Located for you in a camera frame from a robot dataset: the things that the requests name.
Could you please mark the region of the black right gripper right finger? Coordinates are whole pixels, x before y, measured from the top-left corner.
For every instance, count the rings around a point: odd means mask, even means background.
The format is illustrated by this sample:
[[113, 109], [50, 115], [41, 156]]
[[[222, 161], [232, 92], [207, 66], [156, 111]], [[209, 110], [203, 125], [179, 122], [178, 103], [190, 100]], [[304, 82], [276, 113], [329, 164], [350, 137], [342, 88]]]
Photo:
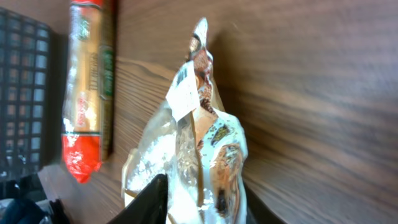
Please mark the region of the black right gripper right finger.
[[285, 224], [269, 207], [244, 183], [248, 215], [246, 223]]

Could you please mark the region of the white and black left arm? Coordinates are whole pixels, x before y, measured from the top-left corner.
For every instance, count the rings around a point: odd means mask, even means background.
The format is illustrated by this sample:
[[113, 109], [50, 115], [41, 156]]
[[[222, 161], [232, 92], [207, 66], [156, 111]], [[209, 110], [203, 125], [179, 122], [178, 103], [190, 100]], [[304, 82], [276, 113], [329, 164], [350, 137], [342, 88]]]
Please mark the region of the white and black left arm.
[[49, 200], [37, 174], [1, 183], [1, 224], [70, 224], [59, 199]]

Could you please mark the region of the beige brown snack pouch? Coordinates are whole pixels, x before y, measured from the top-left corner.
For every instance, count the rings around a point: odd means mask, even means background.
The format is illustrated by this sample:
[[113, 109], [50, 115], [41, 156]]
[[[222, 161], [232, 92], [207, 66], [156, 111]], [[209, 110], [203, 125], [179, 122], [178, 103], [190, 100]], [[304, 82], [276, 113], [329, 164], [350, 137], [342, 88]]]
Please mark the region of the beige brown snack pouch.
[[186, 62], [122, 170], [126, 204], [156, 175], [167, 176], [167, 223], [246, 222], [242, 169], [248, 147], [238, 118], [219, 102], [207, 35], [208, 22], [202, 18]]

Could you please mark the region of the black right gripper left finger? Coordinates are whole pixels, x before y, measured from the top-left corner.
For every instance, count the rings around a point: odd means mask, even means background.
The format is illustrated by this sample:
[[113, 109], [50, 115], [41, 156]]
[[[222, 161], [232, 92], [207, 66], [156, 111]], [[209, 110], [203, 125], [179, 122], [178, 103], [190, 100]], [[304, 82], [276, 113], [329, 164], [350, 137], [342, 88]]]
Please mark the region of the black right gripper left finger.
[[109, 224], [166, 224], [168, 178], [157, 174]]

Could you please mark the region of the grey plastic shopping basket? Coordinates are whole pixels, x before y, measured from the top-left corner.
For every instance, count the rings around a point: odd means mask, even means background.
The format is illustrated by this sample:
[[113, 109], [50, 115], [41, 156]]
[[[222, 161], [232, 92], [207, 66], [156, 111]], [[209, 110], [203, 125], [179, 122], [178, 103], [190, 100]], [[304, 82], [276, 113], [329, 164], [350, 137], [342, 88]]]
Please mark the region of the grey plastic shopping basket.
[[1, 181], [42, 167], [52, 31], [1, 8]]

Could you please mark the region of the orange biscuit pack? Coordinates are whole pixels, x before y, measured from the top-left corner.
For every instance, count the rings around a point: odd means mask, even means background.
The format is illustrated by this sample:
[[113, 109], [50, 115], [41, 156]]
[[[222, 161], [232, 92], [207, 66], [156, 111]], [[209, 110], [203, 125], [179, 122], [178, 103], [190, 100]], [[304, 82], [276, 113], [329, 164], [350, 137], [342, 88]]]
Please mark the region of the orange biscuit pack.
[[109, 157], [113, 138], [114, 11], [110, 0], [72, 1], [63, 103], [63, 160], [86, 183]]

